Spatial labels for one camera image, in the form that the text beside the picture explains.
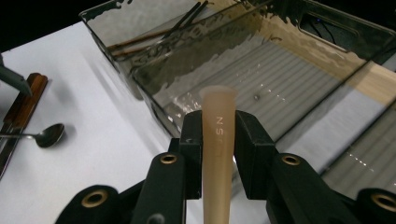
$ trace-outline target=spoon handle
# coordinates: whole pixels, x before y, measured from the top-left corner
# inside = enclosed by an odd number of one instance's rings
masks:
[[[22,138],[22,137],[35,138],[32,134],[28,134],[28,133],[21,133],[21,134],[0,133],[0,137],[4,137],[4,138]]]

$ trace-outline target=gray ribbed surface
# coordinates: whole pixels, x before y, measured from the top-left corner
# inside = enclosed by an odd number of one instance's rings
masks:
[[[347,148],[323,179],[331,188],[351,198],[365,188],[396,193],[395,158],[396,111],[391,109],[360,140]]]
[[[208,85],[234,87],[238,90],[237,109],[256,116],[271,137],[277,139],[338,83],[312,63],[265,42],[177,99],[198,95]],[[194,100],[173,102],[165,110],[172,115],[170,108],[200,103],[199,99]]]

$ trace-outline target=wooden handle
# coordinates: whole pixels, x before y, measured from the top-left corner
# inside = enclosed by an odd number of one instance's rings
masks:
[[[48,83],[48,78],[46,76],[40,74],[32,74],[31,76],[33,76],[33,83],[31,85],[33,95],[31,97],[26,95],[23,97],[18,115],[12,122],[13,128],[24,129],[27,126],[30,117],[32,117],[32,114],[35,111],[38,100]]]
[[[27,79],[27,83],[29,84],[29,86],[32,89],[32,84],[33,81],[35,80],[35,77],[38,76],[38,73],[33,73],[31,74]],[[12,104],[11,108],[8,110],[8,112],[6,113],[6,116],[3,118],[3,122],[5,124],[11,124],[12,121],[17,117],[18,115],[18,111],[20,110],[21,106],[22,106],[22,102],[23,99],[25,98],[26,94],[20,92],[17,96],[17,98],[15,99],[14,103]]]

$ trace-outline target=chopstick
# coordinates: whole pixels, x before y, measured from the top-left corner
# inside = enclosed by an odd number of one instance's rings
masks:
[[[193,14],[193,12],[194,12],[200,5],[201,5],[201,3],[200,3],[200,2],[197,2],[197,3],[195,4],[195,6],[193,6],[192,9],[190,9],[190,11],[188,11],[188,12],[186,13],[186,15],[184,15],[184,16],[181,18],[181,20],[178,21],[178,22],[175,24],[175,26],[172,27],[171,30],[170,30],[169,32],[167,32],[167,33],[163,36],[162,39],[165,39],[166,37],[168,37],[169,35],[171,35],[175,30],[177,30],[177,29],[180,27],[181,23],[183,23],[184,20],[186,20],[191,14]]]
[[[196,22],[193,22],[193,20],[199,15],[199,13],[201,13],[201,11],[206,7],[206,5],[208,4],[208,1],[204,1],[202,4],[200,2],[198,2],[197,4],[194,5],[194,7],[192,7],[192,9],[190,9],[181,19],[180,21],[177,22],[177,24],[175,24],[172,28],[170,29],[165,29],[165,30],[161,30],[159,32],[156,33],[152,33],[152,34],[148,34],[148,35],[143,35],[137,38],[134,38],[132,40],[128,40],[119,44],[115,44],[112,46],[107,47],[107,49],[109,51],[115,51],[117,49],[121,49],[121,48],[125,48],[128,46],[132,46],[156,37],[159,37],[161,35],[163,35],[162,39],[165,39],[166,37],[168,37],[169,35],[171,35],[174,31],[180,29],[180,28],[185,28],[189,25],[195,24]],[[149,46],[145,46],[145,47],[141,47],[141,48],[137,48],[137,49],[130,49],[130,50],[126,50],[124,52],[121,53],[115,53],[113,54],[113,56],[115,58],[119,58],[119,57],[124,57],[124,56],[128,56],[130,54],[134,54],[140,51],[143,51],[144,49],[148,48]]]

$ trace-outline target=white table surface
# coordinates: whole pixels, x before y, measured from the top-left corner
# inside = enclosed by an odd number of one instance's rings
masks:
[[[41,149],[29,139],[18,143],[0,180],[0,223],[54,223],[81,190],[100,184],[122,192],[144,179],[151,159],[166,151],[169,136],[146,104],[123,86],[82,22],[2,55],[6,67],[25,77],[37,72],[49,78],[25,132],[38,133],[62,122],[65,136],[52,149]],[[17,94],[0,82],[1,118]],[[280,147],[318,169],[361,131],[363,120],[383,109],[358,91],[340,94],[342,101],[328,115],[293,144]],[[233,200],[232,223],[267,221],[265,203],[248,201],[243,193]],[[202,223],[201,202],[188,202],[187,223]]]

